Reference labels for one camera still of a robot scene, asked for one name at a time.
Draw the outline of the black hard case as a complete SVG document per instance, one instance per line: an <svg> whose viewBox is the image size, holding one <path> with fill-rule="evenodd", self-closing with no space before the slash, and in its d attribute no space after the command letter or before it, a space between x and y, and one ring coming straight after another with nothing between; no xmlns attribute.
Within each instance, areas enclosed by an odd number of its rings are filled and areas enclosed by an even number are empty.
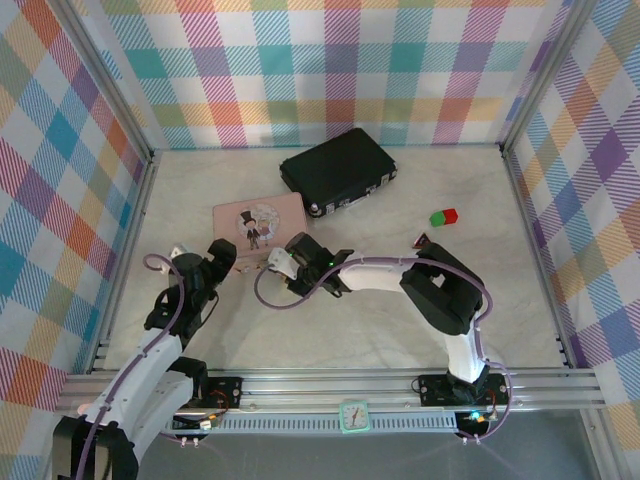
<svg viewBox="0 0 640 480"><path fill-rule="evenodd" d="M388 184L398 167L363 129L353 128L285 159L279 171L289 189L301 195L306 212L321 218Z"/></svg>

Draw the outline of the pink tin box cartoon couple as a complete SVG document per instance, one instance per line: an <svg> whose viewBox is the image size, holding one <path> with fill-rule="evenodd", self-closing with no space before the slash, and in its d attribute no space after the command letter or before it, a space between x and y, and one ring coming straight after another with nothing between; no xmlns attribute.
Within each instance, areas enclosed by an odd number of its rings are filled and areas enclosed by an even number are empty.
<svg viewBox="0 0 640 480"><path fill-rule="evenodd" d="M236 246L236 267L257 263L263 268L274 248L308 231L299 193L217 205L212 215L214 238Z"/></svg>

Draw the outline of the aluminium frame post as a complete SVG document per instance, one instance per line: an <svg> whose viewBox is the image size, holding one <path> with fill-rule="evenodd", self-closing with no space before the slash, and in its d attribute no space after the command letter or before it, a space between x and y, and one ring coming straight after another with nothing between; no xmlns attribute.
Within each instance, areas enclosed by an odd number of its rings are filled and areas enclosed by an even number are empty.
<svg viewBox="0 0 640 480"><path fill-rule="evenodd" d="M126 103L99 49L86 30L80 15L74 8L73 2L71 0L49 1L52 10L66 29L72 43L86 63L87 70L94 78L97 87L105 95L107 103L111 106L114 115L120 121L122 129L131 140L137 153L146 163L152 162L153 149Z"/></svg>
<svg viewBox="0 0 640 480"><path fill-rule="evenodd" d="M559 33L540 61L540 67L531 82L531 88L516 111L505 138L499 143L500 151L505 159L509 158L517 142L525 133L535 110L570 53L597 2L598 0L573 0L566 19L559 28Z"/></svg>

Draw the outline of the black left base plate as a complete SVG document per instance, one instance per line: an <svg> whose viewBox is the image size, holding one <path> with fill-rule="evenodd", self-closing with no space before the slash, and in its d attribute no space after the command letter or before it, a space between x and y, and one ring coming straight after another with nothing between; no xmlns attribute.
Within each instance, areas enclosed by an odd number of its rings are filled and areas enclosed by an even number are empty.
<svg viewBox="0 0 640 480"><path fill-rule="evenodd" d="M238 409L242 396L242 377L207 377L199 385L193 407L217 410Z"/></svg>

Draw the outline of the aluminium side rail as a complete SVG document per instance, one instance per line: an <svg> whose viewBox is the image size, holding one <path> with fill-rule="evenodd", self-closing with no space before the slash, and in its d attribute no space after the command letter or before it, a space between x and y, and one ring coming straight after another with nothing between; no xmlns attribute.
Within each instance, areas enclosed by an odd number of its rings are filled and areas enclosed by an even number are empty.
<svg viewBox="0 0 640 480"><path fill-rule="evenodd" d="M82 373L91 374L94 371L94 365L99 358L99 351L103 346L109 344L161 156L162 153L160 150L151 151L150 159L143 168L143 175L136 196L136 202L125 231L126 235L122 244L123 251L115 263L114 276L107 290L104 308L100 312L96 327L92 331L88 353L81 368Z"/></svg>
<svg viewBox="0 0 640 480"><path fill-rule="evenodd" d="M564 328L564 324L560 316L559 307L556 302L555 295L553 293L551 282L547 277L546 271L544 269L543 260L542 260L542 256L536 241L534 229L525 205L525 199L518 186L516 174L511 163L511 156L509 152L504 148L500 150L500 154L501 154L501 159L504 164L504 167L510 182L512 193L515 197L515 201L522 219L524 229L526 231L528 248L534 263L534 268L536 271L538 282L542 289L545 302L547 304L547 307L549 308L550 316L554 324L556 340L557 340L557 343L559 344L558 349L563 359L563 365L568 369L575 369L576 368L575 355L569 341L569 336Z"/></svg>

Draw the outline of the aluminium mounting rail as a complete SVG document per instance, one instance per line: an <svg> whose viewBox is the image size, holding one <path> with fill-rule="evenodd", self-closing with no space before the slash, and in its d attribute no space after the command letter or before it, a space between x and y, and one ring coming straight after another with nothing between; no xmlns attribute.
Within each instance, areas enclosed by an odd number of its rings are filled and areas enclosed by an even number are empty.
<svg viewBox="0 0 640 480"><path fill-rule="evenodd" d="M426 369L212 369L214 377L240 377L238 413L335 413L352 400L372 413L423 409L417 377ZM601 409L604 395L589 369L524 368L511 372L513 412Z"/></svg>

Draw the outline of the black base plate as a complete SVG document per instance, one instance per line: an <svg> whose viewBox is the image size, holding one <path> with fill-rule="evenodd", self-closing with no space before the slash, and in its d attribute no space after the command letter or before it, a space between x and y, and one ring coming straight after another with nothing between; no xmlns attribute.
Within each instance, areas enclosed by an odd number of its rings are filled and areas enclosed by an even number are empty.
<svg viewBox="0 0 640 480"><path fill-rule="evenodd" d="M207 377L199 385L193 407L217 410L238 409L242 396L242 377Z"/></svg>
<svg viewBox="0 0 640 480"><path fill-rule="evenodd" d="M506 380L500 373L488 373L474 383L456 380L449 374L420 375L417 381L423 407L502 406L509 401Z"/></svg>

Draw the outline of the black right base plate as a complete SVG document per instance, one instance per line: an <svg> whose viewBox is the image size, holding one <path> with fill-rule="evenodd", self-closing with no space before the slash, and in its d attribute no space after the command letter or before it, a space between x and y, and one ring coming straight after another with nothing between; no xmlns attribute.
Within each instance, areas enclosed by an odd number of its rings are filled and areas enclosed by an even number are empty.
<svg viewBox="0 0 640 480"><path fill-rule="evenodd" d="M500 373L488 373L474 383L456 380L449 374L420 375L417 381L423 407L502 406L509 401L506 380Z"/></svg>

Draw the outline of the small black circuit board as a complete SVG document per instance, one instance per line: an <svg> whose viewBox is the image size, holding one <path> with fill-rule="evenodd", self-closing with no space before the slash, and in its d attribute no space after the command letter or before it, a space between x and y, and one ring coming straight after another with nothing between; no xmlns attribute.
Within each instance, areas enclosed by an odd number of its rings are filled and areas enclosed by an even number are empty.
<svg viewBox="0 0 640 480"><path fill-rule="evenodd" d="M185 416L174 415L172 418L172 427L182 430L204 430L209 431L217 428L222 420L222 415L210 414L201 418L191 418Z"/></svg>
<svg viewBox="0 0 640 480"><path fill-rule="evenodd" d="M489 431L489 417L481 411L456 412L457 435L461 438L483 436Z"/></svg>

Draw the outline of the mint green square clock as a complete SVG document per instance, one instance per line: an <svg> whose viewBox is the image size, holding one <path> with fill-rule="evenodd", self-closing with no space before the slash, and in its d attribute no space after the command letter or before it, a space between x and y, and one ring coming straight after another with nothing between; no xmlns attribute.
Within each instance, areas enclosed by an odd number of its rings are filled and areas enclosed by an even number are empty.
<svg viewBox="0 0 640 480"><path fill-rule="evenodd" d="M339 408L339 423L343 434L369 431L370 419L367 402L352 400L342 403Z"/></svg>

